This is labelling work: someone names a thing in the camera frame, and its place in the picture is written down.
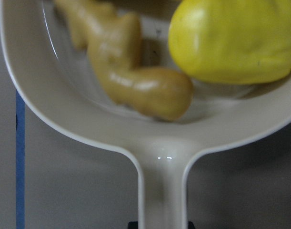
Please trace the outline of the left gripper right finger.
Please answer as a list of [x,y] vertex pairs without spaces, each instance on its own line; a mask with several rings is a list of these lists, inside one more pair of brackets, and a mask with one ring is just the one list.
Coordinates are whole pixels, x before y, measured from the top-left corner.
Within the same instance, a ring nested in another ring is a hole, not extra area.
[[195,229],[193,222],[191,221],[188,222],[188,229]]

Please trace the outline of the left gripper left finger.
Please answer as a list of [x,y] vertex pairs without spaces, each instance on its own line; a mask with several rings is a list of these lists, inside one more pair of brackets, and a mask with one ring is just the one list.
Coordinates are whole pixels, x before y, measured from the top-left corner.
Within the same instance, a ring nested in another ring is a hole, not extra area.
[[137,221],[130,221],[128,223],[127,229],[138,229],[138,222]]

